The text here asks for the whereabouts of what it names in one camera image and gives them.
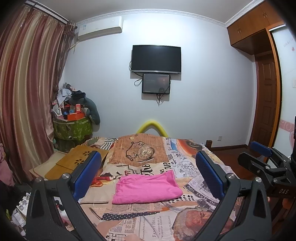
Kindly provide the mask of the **black wall television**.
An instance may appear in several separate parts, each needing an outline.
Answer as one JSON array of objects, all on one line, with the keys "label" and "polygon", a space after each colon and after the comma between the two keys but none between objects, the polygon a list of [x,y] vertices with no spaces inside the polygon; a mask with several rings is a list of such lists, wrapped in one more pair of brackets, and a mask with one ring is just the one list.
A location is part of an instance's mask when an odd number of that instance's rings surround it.
[{"label": "black wall television", "polygon": [[131,72],[182,73],[181,47],[133,45]]}]

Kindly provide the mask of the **wooden footboard post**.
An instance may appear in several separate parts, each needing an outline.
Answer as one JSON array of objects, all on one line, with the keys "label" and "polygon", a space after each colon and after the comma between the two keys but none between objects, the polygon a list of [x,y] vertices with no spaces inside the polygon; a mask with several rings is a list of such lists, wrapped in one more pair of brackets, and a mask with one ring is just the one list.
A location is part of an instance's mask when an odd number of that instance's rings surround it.
[{"label": "wooden footboard post", "polygon": [[212,150],[212,143],[213,143],[212,140],[207,140],[206,143],[205,143],[205,147],[207,149],[209,149],[210,151]]}]

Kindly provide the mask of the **green storage bin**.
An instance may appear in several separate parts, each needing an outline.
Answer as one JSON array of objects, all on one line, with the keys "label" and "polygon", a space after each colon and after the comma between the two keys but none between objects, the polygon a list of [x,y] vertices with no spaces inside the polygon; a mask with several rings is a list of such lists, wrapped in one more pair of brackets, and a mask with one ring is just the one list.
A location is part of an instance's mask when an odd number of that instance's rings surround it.
[{"label": "green storage bin", "polygon": [[53,120],[53,128],[54,147],[65,153],[93,136],[92,123],[88,117],[75,121]]}]

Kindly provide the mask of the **small wall monitor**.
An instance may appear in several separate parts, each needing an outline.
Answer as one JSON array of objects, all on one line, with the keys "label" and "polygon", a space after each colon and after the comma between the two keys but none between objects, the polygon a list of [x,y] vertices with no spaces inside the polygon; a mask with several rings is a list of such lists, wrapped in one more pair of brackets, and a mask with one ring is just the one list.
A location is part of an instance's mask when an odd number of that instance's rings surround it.
[{"label": "small wall monitor", "polygon": [[143,94],[170,94],[171,76],[168,74],[144,73]]}]

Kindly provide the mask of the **grey plush toy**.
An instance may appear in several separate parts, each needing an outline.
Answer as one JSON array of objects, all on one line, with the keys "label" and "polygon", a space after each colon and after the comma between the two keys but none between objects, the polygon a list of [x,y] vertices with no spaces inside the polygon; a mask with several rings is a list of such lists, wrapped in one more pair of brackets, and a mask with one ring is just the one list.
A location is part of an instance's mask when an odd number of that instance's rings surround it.
[{"label": "grey plush toy", "polygon": [[97,106],[91,99],[89,99],[87,97],[83,97],[83,98],[71,97],[68,102],[71,105],[76,105],[76,104],[83,105],[85,108],[87,108],[89,110],[88,113],[86,114],[86,116],[91,117],[92,122],[95,125],[100,125],[101,120],[100,120],[100,116],[99,116],[99,113],[97,110]]}]

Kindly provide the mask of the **striped red beige curtain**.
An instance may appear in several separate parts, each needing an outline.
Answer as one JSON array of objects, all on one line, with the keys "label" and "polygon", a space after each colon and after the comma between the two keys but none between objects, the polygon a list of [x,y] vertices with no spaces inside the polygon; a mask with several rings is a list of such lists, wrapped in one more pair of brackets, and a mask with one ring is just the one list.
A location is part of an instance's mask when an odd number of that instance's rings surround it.
[{"label": "striped red beige curtain", "polygon": [[53,154],[52,104],[75,27],[28,4],[1,25],[1,143],[17,182]]}]

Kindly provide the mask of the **printed collage bedsheet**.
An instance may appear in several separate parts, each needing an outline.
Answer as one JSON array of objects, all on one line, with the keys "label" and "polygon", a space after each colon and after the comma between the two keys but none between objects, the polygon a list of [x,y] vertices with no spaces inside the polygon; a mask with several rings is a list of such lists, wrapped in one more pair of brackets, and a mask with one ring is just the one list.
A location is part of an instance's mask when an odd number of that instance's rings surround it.
[{"label": "printed collage bedsheet", "polygon": [[192,240],[219,200],[195,163],[207,145],[135,134],[77,146],[34,182],[29,240]]}]

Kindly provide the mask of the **wooden room door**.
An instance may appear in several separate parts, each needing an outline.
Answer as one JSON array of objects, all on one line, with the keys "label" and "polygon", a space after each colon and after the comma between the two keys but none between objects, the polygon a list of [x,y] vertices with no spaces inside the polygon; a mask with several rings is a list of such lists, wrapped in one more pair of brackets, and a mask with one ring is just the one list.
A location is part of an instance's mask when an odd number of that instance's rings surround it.
[{"label": "wooden room door", "polygon": [[250,141],[269,146],[276,117],[277,77],[271,51],[255,55],[257,94]]}]

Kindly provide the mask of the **white air conditioner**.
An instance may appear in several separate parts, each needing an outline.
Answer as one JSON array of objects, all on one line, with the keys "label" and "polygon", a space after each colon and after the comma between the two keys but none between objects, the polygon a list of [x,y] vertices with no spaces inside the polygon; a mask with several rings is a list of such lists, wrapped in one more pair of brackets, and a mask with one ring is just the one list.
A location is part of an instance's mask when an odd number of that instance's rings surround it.
[{"label": "white air conditioner", "polygon": [[120,34],[122,33],[122,29],[122,16],[97,20],[81,25],[78,31],[77,40],[82,42],[97,37]]}]

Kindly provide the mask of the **yellow foam arch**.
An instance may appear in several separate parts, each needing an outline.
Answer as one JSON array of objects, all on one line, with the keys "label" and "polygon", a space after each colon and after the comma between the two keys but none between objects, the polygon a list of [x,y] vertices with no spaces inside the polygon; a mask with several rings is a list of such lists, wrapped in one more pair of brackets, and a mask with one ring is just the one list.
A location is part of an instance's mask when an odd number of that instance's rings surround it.
[{"label": "yellow foam arch", "polygon": [[138,130],[137,133],[145,133],[149,129],[154,129],[160,136],[168,137],[165,129],[155,120],[146,121]]}]

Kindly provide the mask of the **pink polo shirt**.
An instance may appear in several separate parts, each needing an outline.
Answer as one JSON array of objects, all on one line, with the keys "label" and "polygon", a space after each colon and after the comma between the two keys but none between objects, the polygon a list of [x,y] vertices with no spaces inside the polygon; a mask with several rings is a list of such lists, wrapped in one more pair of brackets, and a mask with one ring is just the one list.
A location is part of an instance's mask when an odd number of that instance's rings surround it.
[{"label": "pink polo shirt", "polygon": [[112,204],[161,202],[182,195],[172,170],[153,176],[132,174],[117,182]]}]

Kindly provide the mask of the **wooden wardrobe cabinet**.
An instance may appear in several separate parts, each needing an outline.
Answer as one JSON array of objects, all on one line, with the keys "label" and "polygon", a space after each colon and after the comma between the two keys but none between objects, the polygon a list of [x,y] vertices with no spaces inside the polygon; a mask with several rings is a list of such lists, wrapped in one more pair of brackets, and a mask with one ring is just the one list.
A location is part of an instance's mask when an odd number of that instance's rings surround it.
[{"label": "wooden wardrobe cabinet", "polygon": [[275,8],[263,1],[227,27],[230,45],[249,55],[272,50],[269,30],[284,24]]}]

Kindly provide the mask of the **wooden lap desk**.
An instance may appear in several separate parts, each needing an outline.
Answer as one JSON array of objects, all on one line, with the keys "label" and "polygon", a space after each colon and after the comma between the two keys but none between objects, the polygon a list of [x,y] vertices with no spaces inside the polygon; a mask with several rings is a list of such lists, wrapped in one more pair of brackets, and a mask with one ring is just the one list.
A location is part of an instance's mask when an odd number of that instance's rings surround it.
[{"label": "wooden lap desk", "polygon": [[108,154],[108,150],[78,145],[59,160],[55,166],[47,172],[45,178],[48,180],[55,180],[59,179],[64,173],[71,174],[77,166],[84,163],[93,151],[99,152],[102,160],[104,160]]}]

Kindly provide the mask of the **orange box on bin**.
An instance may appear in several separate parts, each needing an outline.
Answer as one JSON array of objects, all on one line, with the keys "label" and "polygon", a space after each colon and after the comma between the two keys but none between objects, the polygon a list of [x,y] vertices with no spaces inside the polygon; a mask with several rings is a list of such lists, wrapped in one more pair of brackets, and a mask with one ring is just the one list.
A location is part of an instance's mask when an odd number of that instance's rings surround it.
[{"label": "orange box on bin", "polygon": [[84,113],[70,113],[67,115],[67,121],[77,121],[82,118],[85,118]]}]

